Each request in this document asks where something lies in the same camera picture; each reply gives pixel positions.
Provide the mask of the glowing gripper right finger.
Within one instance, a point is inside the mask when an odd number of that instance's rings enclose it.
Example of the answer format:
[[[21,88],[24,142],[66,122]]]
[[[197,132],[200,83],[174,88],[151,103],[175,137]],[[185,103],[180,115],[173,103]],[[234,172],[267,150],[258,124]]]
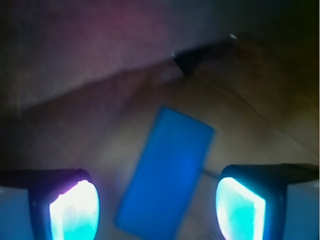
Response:
[[[227,240],[318,240],[319,166],[231,164],[216,188],[218,225]]]

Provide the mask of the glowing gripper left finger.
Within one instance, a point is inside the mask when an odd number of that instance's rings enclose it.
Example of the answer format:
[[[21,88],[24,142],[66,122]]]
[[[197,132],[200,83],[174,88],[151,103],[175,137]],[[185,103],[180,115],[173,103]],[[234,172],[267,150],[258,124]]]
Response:
[[[2,240],[93,240],[100,198],[84,169],[2,170]]]

